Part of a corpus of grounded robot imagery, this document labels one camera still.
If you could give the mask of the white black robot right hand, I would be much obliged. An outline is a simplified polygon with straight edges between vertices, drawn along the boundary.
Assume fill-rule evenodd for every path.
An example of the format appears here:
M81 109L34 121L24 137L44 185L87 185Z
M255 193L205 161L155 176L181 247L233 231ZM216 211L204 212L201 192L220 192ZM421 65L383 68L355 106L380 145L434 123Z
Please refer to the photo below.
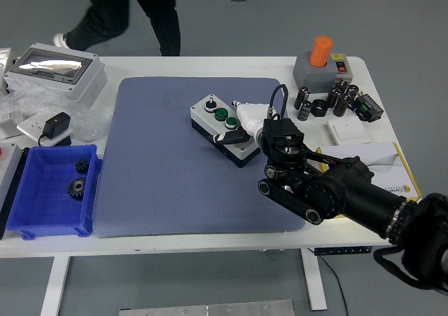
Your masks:
M268 104L234 103L237 118L242 130L232 130L209 136L208 140L215 144L228 145L247 142L251 138L260 145L263 135L263 124L266 118L271 118L274 107Z

